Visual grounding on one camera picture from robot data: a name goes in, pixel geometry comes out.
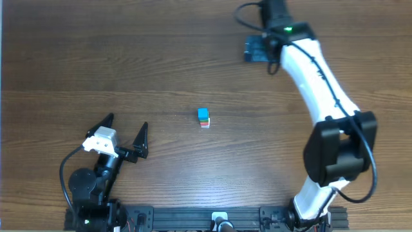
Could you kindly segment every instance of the blue cube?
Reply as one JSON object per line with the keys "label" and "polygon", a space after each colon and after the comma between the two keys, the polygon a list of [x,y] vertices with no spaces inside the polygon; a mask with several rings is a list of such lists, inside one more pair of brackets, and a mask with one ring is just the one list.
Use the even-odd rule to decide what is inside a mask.
{"label": "blue cube", "polygon": [[199,120],[208,120],[209,112],[207,111],[207,108],[199,108],[198,116],[199,116]]}

